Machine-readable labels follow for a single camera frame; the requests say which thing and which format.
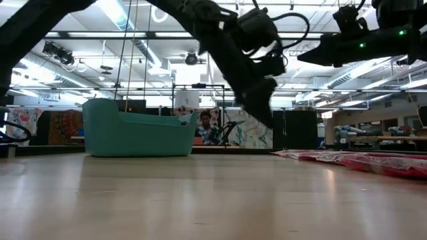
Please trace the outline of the black articulated stand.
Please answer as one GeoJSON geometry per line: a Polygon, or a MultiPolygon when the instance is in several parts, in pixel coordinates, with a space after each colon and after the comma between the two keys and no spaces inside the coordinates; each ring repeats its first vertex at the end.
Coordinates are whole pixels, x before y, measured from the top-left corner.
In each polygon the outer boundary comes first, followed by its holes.
{"type": "Polygon", "coordinates": [[[235,121],[229,121],[224,125],[224,127],[222,128],[222,138],[220,141],[220,145],[223,145],[223,146],[229,145],[230,133],[233,131],[236,125],[237,123],[235,121]]]}

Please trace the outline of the person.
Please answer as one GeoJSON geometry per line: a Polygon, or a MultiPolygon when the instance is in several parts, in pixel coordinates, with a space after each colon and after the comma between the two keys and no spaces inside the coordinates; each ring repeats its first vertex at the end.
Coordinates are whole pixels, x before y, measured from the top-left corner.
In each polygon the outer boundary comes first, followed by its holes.
{"type": "Polygon", "coordinates": [[[196,136],[202,138],[204,145],[218,145],[220,143],[220,129],[211,124],[211,113],[202,111],[199,119],[201,125],[197,127],[196,136]]]}

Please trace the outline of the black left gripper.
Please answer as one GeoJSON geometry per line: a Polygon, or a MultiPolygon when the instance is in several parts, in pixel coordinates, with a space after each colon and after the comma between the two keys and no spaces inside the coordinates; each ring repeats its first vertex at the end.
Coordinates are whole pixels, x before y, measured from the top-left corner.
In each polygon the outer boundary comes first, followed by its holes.
{"type": "Polygon", "coordinates": [[[228,83],[256,83],[246,90],[235,91],[236,102],[243,110],[267,128],[274,128],[270,100],[277,87],[277,77],[286,72],[286,58],[280,40],[264,55],[252,58],[240,52],[224,65],[224,79],[228,83]]]}

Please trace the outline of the floral pattern cloth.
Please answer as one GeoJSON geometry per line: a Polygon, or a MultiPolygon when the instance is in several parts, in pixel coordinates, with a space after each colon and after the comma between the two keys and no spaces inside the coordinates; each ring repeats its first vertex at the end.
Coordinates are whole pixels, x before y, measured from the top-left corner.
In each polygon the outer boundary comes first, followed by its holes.
{"type": "MultiPolygon", "coordinates": [[[[25,127],[31,132],[31,139],[29,141],[18,143],[18,145],[26,147],[36,143],[37,140],[37,122],[42,114],[42,109],[12,109],[8,114],[6,120],[14,124],[25,127]]],[[[26,137],[22,129],[6,126],[6,134],[12,138],[22,139],[26,137]]]]}

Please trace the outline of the white hanging box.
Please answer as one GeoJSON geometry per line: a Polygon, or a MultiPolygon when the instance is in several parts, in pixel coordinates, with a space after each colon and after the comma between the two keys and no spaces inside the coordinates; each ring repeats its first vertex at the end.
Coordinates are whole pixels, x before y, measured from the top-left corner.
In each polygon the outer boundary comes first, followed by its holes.
{"type": "Polygon", "coordinates": [[[176,107],[199,107],[199,92],[182,89],[175,94],[176,107]]]}

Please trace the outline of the teal plastic basket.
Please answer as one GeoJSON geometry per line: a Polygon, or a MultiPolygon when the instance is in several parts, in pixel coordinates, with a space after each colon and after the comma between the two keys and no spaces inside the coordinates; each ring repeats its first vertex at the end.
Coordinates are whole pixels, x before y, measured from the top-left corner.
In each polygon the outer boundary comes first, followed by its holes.
{"type": "Polygon", "coordinates": [[[94,157],[188,156],[192,151],[197,113],[122,112],[111,99],[90,99],[82,109],[85,150],[94,157]]]}

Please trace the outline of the marble pattern panel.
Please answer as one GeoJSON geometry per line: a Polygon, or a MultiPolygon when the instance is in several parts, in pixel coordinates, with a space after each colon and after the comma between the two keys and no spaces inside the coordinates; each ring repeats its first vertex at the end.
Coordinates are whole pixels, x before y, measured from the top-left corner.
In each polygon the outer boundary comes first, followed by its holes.
{"type": "Polygon", "coordinates": [[[258,120],[243,110],[226,109],[225,122],[236,122],[228,136],[230,145],[241,149],[271,149],[273,147],[273,130],[268,129],[258,120]]]}

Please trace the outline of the dark orange patterned cloth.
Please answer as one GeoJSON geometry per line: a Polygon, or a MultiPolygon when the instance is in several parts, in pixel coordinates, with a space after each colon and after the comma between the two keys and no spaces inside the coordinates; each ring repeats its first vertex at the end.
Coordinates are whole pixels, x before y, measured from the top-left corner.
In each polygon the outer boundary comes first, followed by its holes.
{"type": "Polygon", "coordinates": [[[44,111],[37,120],[31,145],[68,145],[83,129],[83,113],[76,110],[44,111]]]}

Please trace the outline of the red popcorn bag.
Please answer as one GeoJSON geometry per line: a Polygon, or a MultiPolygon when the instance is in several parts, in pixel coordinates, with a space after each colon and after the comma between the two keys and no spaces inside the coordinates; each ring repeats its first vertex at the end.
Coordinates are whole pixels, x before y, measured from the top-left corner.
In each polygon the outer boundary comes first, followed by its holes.
{"type": "Polygon", "coordinates": [[[389,159],[392,157],[403,157],[400,154],[386,154],[386,153],[357,153],[352,152],[352,154],[338,155],[333,158],[321,158],[321,157],[310,157],[310,156],[300,156],[298,160],[301,161],[323,161],[330,163],[342,164],[345,161],[373,161],[375,159],[389,159]]]}
{"type": "Polygon", "coordinates": [[[300,153],[300,154],[291,154],[295,156],[310,156],[310,157],[321,157],[321,158],[333,158],[338,155],[352,154],[350,151],[328,151],[328,150],[320,150],[318,152],[310,152],[310,153],[300,153]]]}
{"type": "Polygon", "coordinates": [[[409,167],[408,169],[396,169],[391,167],[370,165],[368,167],[368,170],[370,172],[385,175],[388,177],[427,180],[427,171],[413,167],[409,167]]]}
{"type": "Polygon", "coordinates": [[[361,171],[369,171],[368,167],[370,165],[391,167],[396,169],[408,169],[409,167],[413,167],[427,171],[427,159],[421,159],[419,157],[411,157],[407,155],[403,155],[403,157],[392,157],[389,159],[375,159],[369,162],[345,161],[343,164],[347,167],[361,171]]]}
{"type": "Polygon", "coordinates": [[[271,153],[274,155],[285,155],[285,154],[300,154],[300,153],[310,153],[310,152],[318,152],[319,149],[281,149],[275,150],[271,153]]]}

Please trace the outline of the black partition panel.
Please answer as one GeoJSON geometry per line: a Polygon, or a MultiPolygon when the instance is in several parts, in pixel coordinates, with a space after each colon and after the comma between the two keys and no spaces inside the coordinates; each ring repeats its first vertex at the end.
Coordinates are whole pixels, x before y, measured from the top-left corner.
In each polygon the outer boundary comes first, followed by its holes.
{"type": "Polygon", "coordinates": [[[317,118],[314,111],[274,111],[273,149],[316,149],[317,118]]]}

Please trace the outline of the wooden top cart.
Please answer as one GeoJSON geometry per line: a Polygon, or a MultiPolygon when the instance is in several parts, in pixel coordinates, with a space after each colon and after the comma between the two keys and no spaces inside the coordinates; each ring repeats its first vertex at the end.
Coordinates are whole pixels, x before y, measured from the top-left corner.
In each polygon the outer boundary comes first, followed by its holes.
{"type": "Polygon", "coordinates": [[[367,149],[378,151],[427,151],[427,137],[344,137],[334,141],[341,149],[367,149]]]}

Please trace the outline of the black ceiling device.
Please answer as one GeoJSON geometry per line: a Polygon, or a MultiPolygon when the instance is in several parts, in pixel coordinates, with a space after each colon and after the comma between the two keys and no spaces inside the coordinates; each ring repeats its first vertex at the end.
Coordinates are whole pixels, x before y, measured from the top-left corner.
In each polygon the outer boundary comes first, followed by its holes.
{"type": "Polygon", "coordinates": [[[45,42],[42,53],[53,57],[63,65],[73,65],[75,63],[73,52],[56,45],[54,42],[45,42]]]}

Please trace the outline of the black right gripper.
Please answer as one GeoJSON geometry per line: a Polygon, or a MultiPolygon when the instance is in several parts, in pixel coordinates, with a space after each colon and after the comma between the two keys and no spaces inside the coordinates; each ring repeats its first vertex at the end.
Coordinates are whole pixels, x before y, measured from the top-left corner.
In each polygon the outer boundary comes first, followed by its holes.
{"type": "Polygon", "coordinates": [[[297,59],[306,63],[328,63],[333,66],[366,61],[372,58],[369,36],[369,31],[348,35],[334,34],[329,39],[320,39],[317,47],[298,55],[297,59]]]}

